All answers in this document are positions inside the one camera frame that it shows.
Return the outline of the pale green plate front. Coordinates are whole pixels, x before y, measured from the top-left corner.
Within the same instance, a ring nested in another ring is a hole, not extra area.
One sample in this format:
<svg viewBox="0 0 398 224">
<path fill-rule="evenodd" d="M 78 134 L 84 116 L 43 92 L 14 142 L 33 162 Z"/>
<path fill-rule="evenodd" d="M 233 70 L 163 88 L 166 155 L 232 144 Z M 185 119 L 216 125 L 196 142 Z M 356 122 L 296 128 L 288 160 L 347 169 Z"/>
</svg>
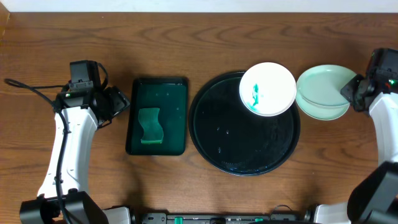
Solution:
<svg viewBox="0 0 398 224">
<path fill-rule="evenodd" d="M 318 65 L 309 68 L 297 80 L 302 98 L 313 105 L 338 107 L 349 102 L 340 93 L 356 73 L 339 65 Z"/>
</svg>

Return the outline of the pale green plate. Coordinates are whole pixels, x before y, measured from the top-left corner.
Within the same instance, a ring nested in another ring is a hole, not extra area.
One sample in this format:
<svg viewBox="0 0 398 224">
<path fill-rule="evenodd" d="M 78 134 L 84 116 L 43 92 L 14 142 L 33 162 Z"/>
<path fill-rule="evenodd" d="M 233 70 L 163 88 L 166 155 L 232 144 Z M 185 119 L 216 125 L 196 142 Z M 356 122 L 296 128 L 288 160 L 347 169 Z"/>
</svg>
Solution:
<svg viewBox="0 0 398 224">
<path fill-rule="evenodd" d="M 299 108 L 308 116 L 322 120 L 322 121 L 331 121 L 334 119 L 338 119 L 343 116 L 349 108 L 349 104 L 337 107 L 322 107 L 313 105 L 307 102 L 300 93 L 297 93 L 295 97 L 296 103 Z"/>
<path fill-rule="evenodd" d="M 318 65 L 309 68 L 297 80 L 302 98 L 313 105 L 338 107 L 349 102 L 340 93 L 356 73 L 339 65 Z"/>
</svg>

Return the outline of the green scrubbing sponge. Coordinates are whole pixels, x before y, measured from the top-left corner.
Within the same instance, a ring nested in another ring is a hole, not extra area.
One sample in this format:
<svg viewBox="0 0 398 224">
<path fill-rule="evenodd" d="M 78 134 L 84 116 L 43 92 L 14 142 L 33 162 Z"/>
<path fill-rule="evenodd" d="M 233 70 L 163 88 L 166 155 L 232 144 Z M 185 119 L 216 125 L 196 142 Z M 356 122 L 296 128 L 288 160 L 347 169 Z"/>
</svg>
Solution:
<svg viewBox="0 0 398 224">
<path fill-rule="evenodd" d="M 159 108 L 142 108 L 139 110 L 138 121 L 143 129 L 142 144 L 161 144 L 164 130 L 159 123 Z"/>
</svg>

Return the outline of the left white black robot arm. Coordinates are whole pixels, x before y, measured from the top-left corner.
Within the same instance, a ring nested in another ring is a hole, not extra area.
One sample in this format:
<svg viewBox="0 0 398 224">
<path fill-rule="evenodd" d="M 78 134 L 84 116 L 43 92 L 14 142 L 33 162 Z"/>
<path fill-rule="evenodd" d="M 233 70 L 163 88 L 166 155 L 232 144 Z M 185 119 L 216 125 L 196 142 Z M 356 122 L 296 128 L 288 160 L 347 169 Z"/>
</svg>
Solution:
<svg viewBox="0 0 398 224">
<path fill-rule="evenodd" d="M 49 168 L 37 198 L 22 202 L 22 223 L 131 223 L 128 207 L 101 209 L 88 193 L 88 166 L 95 132 L 128 108 L 117 87 L 59 93 L 53 101 L 56 132 Z"/>
</svg>

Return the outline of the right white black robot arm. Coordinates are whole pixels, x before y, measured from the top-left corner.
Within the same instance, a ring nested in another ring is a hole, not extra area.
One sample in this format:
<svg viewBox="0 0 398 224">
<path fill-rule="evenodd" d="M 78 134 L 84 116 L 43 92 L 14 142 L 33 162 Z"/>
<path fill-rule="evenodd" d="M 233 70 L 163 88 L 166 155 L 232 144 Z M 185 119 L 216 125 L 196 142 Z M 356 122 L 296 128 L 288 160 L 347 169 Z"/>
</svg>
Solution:
<svg viewBox="0 0 398 224">
<path fill-rule="evenodd" d="M 297 89 L 298 97 L 311 103 L 331 106 L 333 98 L 341 98 L 355 111 L 370 115 L 379 163 L 347 202 L 318 205 L 305 219 L 313 223 L 397 223 L 397 78 L 317 78 L 298 82 Z"/>
</svg>

